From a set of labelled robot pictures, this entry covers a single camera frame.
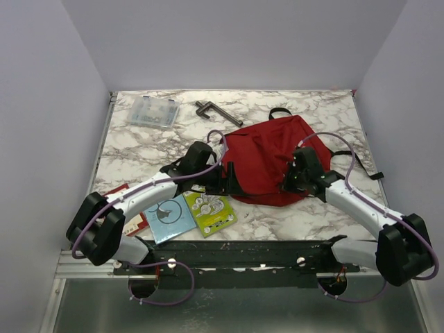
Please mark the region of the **red backpack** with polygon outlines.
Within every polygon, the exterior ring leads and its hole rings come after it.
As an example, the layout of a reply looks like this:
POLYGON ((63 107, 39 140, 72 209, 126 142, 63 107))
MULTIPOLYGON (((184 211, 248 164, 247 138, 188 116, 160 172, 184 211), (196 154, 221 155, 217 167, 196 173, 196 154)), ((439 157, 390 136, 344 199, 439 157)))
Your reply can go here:
POLYGON ((282 181, 287 164, 293 160, 296 148, 312 147, 325 171, 336 155, 349 155, 352 161, 360 159, 350 150, 331 151, 317 138, 315 132, 298 115, 288 114, 279 119, 270 116, 268 121, 240 128, 225 136, 229 151, 223 158, 225 175, 227 163, 233 162, 237 179, 246 194, 225 194, 253 205, 284 207, 307 196, 282 191, 282 181))

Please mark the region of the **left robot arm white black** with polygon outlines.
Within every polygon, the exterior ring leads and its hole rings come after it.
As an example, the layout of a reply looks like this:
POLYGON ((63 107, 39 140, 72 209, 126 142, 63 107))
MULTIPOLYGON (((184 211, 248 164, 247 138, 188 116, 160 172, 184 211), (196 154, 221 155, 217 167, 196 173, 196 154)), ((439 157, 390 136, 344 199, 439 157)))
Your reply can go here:
POLYGON ((148 273, 154 258, 146 243, 124 235, 129 220, 157 203, 189 191, 194 185, 214 189, 218 195, 223 182, 223 158, 228 153, 226 139, 221 152, 214 153, 205 142, 194 142, 176 164, 162 167, 148 180, 108 197, 88 194, 66 232, 74 259, 88 259, 100 266, 108 260, 129 263, 139 274, 148 273))

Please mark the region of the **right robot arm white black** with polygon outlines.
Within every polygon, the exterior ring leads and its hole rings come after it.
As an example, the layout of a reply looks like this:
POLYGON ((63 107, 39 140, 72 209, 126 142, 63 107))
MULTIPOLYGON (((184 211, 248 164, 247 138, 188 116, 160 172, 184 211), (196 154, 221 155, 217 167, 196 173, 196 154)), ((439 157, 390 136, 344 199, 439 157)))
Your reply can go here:
POLYGON ((423 219, 403 215, 351 187, 336 171, 325 171, 312 147, 296 148, 288 164, 283 190, 313 196, 352 217, 371 233, 374 241, 340 237, 319 255, 329 272, 343 264, 356 264, 379 271, 393 286, 418 279, 436 268, 432 246, 423 219))

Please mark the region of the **green booklet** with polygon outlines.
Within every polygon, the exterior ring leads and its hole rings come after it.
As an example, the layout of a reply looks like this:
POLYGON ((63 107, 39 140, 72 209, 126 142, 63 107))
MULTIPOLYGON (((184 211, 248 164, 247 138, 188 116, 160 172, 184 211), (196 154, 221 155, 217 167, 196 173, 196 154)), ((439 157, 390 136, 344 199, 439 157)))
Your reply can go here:
POLYGON ((238 221, 226 196, 206 194, 203 187, 186 191, 183 196, 204 238, 208 238, 238 221))

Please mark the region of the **light blue book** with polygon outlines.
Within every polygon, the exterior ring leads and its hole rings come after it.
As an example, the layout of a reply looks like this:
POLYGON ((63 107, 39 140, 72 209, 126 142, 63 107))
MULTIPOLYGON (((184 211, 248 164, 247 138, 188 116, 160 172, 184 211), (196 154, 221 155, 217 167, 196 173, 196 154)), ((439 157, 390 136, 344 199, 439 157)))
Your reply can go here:
POLYGON ((183 195, 157 203, 144 211, 156 244, 162 244, 196 228, 183 195))

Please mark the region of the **red book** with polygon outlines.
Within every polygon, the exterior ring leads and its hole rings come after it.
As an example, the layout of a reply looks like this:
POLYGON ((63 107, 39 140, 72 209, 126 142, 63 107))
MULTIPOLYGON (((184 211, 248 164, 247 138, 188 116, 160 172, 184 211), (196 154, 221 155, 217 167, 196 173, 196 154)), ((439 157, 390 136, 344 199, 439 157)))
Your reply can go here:
MULTIPOLYGON (((128 184, 122 184, 115 189, 104 194, 106 198, 111 197, 113 194, 123 192, 129 188, 128 184)), ((141 212, 137 216, 133 217, 130 221, 126 222, 123 227, 123 234, 128 237, 134 237, 139 232, 147 229, 149 227, 148 221, 146 219, 145 213, 141 212)))

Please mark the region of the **clear plastic organizer box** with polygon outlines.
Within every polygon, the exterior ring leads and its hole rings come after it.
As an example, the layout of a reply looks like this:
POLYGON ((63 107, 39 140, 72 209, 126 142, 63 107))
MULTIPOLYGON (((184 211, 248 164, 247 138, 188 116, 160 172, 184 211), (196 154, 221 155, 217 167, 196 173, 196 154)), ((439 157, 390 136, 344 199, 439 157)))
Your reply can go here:
POLYGON ((158 99, 138 96, 127 116, 127 122, 134 126, 171 128, 180 111, 180 103, 173 99, 158 99))

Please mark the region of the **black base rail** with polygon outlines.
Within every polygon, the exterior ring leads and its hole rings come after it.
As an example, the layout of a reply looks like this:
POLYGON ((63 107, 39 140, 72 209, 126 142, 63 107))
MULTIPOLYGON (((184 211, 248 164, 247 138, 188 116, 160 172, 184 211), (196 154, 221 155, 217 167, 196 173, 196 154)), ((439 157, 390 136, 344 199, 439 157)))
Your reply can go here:
POLYGON ((117 261, 113 274, 128 278, 136 294, 156 289, 316 288, 319 282, 343 291, 346 273, 375 270, 377 244, 343 236, 327 241, 172 241, 156 246, 138 239, 144 258, 128 257, 100 247, 93 255, 77 252, 95 266, 117 261))

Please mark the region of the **aluminium extrusion rail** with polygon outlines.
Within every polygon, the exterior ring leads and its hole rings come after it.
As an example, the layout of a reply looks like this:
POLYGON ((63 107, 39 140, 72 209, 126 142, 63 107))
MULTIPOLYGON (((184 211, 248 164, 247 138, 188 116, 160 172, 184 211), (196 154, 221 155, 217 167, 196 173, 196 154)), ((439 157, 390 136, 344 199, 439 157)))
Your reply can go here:
POLYGON ((60 253, 55 270, 55 278, 58 279, 106 279, 114 277, 113 261, 95 266, 88 259, 74 259, 70 251, 60 253))

